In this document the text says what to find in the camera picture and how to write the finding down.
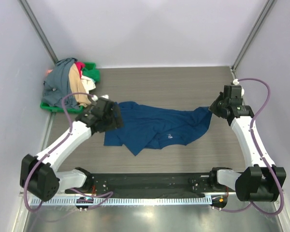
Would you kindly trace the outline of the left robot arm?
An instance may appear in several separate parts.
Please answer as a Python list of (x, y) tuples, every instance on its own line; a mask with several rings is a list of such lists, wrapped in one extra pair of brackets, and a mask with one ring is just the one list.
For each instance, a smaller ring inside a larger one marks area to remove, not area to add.
[(20, 186), (43, 202), (57, 192), (76, 189), (88, 193), (93, 187), (92, 174), (83, 168), (59, 172), (63, 161), (84, 141), (96, 133), (123, 127), (119, 105), (100, 97), (80, 113), (69, 128), (49, 147), (35, 156), (27, 154), (21, 163)]

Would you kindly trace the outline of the blue t shirt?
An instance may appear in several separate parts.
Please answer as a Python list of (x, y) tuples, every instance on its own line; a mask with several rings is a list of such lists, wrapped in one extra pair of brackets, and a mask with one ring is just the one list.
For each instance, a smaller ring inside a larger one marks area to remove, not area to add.
[(124, 126), (107, 131), (104, 145), (124, 145), (135, 156), (145, 148), (188, 145), (205, 135), (212, 118), (207, 107), (179, 111), (126, 101), (119, 108)]

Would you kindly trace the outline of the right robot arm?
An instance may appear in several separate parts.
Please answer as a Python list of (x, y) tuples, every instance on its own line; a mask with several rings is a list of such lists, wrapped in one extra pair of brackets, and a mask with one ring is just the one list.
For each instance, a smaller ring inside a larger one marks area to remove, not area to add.
[(213, 191), (225, 186), (235, 191), (242, 202), (274, 202), (278, 199), (286, 171), (277, 167), (267, 153), (259, 136), (254, 113), (243, 104), (240, 85), (225, 85), (209, 110), (223, 118), (235, 133), (242, 150), (246, 169), (238, 173), (230, 168), (213, 168), (214, 176), (208, 179)]

